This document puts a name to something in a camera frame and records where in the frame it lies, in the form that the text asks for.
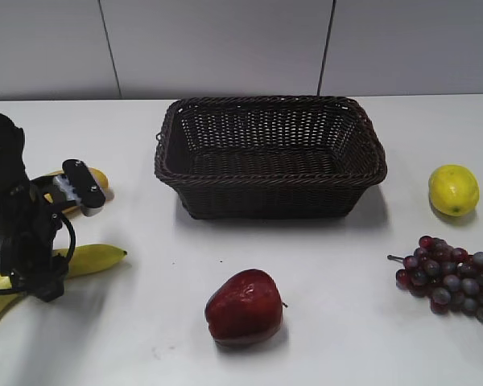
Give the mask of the black gripper finger with white pad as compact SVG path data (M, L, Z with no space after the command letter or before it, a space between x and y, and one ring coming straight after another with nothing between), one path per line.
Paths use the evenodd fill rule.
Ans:
M105 193L85 162L67 159L62 163L62 171L52 179L57 192L54 203L64 211L77 208L84 216L100 212L106 202Z

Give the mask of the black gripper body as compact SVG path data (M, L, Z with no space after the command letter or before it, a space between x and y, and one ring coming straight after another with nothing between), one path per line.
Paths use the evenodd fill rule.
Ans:
M18 210L2 242L0 273L9 278L13 290L52 302L64 293L64 259L53 254L56 233L63 226L60 213L38 183L11 198Z

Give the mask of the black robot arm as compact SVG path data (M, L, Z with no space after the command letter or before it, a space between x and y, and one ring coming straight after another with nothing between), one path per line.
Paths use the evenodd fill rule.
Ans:
M106 197L87 165L67 159L62 171L29 179L23 162L25 136L0 113L0 275L10 288L0 296L30 294L50 302L64 293L76 249L76 233L64 211L93 216Z

